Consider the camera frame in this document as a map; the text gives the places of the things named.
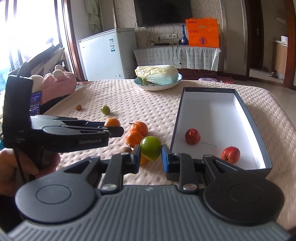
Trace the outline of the person's left hand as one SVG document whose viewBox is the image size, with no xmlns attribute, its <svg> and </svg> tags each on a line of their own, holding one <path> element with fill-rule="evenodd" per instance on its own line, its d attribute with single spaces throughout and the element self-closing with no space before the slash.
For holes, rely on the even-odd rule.
<svg viewBox="0 0 296 241">
<path fill-rule="evenodd" d="M 1 195 L 13 197 L 17 190 L 17 175 L 28 174 L 41 178 L 56 171 L 60 155 L 50 152 L 45 160 L 49 166 L 38 169 L 33 161 L 22 151 L 4 148 L 1 150 Z"/>
</svg>

